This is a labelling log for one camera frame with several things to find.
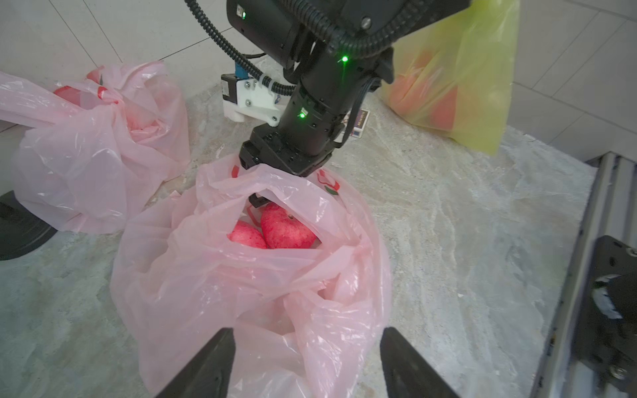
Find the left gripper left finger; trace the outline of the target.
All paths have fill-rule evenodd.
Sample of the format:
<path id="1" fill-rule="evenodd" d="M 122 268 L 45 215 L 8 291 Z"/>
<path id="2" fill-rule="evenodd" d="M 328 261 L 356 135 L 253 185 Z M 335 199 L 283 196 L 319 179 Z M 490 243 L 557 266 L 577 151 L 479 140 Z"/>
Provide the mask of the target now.
<path id="1" fill-rule="evenodd" d="M 156 397 L 226 398 L 235 354 L 233 329 L 221 328 Z"/>

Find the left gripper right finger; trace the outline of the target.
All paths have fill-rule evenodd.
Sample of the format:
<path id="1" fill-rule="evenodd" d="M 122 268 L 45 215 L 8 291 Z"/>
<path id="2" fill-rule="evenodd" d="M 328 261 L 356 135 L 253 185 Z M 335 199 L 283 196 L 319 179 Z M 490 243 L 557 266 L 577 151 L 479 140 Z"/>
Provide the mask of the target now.
<path id="1" fill-rule="evenodd" d="M 380 354 L 389 398 L 459 398 L 396 328 L 384 329 Z"/>

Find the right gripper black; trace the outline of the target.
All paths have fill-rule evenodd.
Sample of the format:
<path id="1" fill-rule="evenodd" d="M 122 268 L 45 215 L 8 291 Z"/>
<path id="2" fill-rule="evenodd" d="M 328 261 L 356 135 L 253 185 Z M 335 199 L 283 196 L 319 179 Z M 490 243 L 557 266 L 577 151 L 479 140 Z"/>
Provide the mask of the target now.
<path id="1" fill-rule="evenodd" d="M 316 47 L 302 66 L 279 125 L 255 127 L 242 144 L 244 169 L 266 164 L 298 177 L 312 174 L 348 141 L 366 94 L 394 78 L 392 47 L 364 59 Z M 256 193 L 248 200 L 255 208 L 270 203 Z"/>

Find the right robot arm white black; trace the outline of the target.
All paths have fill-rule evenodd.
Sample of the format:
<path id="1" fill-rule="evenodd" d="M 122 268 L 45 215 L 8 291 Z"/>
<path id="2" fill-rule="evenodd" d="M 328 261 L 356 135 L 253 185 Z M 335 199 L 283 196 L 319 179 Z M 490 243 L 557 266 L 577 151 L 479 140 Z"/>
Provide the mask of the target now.
<path id="1" fill-rule="evenodd" d="M 289 98 L 280 119 L 252 130 L 244 169 L 265 164 L 308 177 L 343 147 L 365 96 L 394 79 L 400 38 L 469 7 L 466 1 L 230 1 L 229 23 L 283 68 L 279 83 L 224 38 L 196 1 L 189 11 L 248 76 Z"/>

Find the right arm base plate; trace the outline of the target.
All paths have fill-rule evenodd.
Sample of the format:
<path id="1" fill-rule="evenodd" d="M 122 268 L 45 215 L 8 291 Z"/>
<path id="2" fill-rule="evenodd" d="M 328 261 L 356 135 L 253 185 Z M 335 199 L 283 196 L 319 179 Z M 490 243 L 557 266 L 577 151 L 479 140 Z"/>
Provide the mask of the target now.
<path id="1" fill-rule="evenodd" d="M 597 239 L 573 343 L 602 381 L 636 396 L 636 249 Z"/>

